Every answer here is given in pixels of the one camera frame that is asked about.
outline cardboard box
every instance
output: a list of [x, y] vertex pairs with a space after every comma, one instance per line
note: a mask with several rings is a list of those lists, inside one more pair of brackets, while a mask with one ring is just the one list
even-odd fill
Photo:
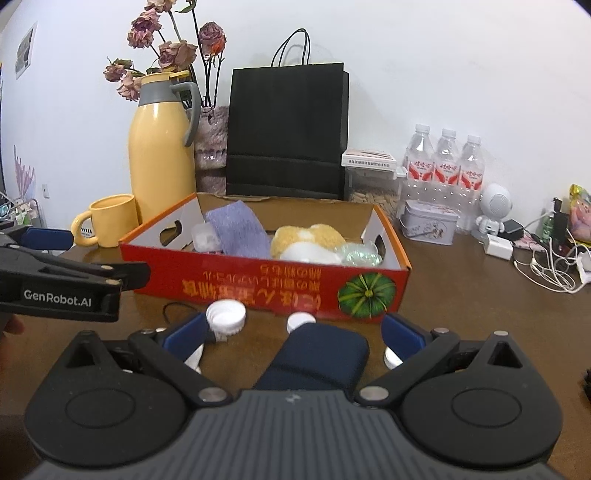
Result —
[[[384, 261], [379, 268], [358, 268], [186, 251], [203, 214], [236, 200], [253, 210], [270, 235], [284, 225], [326, 223], [348, 241], [376, 243]], [[193, 194], [140, 225], [120, 248], [124, 260], [150, 265], [150, 282], [140, 293], [194, 303], [230, 298], [250, 308], [305, 311], [323, 319], [379, 322], [398, 309], [411, 269], [380, 207], [338, 200]]]

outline yellow mug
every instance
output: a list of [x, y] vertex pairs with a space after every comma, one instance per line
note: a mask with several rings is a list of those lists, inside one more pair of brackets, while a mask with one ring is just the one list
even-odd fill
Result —
[[[95, 235], [85, 238], [82, 236], [81, 228], [84, 221], [89, 218]], [[91, 247], [99, 244], [101, 247], [111, 248], [117, 247], [119, 240], [138, 225], [135, 196], [123, 193], [91, 203], [88, 211], [74, 219], [70, 230], [76, 245]]]

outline snack bag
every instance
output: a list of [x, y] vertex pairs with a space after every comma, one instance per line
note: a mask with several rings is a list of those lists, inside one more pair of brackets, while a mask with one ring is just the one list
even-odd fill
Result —
[[591, 244], [591, 196], [574, 183], [570, 186], [570, 233], [575, 240]]

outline pink fuzzy vase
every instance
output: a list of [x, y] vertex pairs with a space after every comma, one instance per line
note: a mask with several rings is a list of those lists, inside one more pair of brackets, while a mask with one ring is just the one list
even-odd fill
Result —
[[195, 139], [195, 171], [198, 192], [226, 194], [228, 110], [227, 106], [201, 110]]

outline human hand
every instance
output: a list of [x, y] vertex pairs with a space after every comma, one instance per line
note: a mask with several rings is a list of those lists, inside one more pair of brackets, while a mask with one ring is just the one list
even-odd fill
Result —
[[5, 333], [20, 335], [25, 331], [23, 323], [14, 315], [10, 315], [4, 331], [0, 333], [0, 371], [8, 366], [10, 358], [10, 345], [6, 342]]

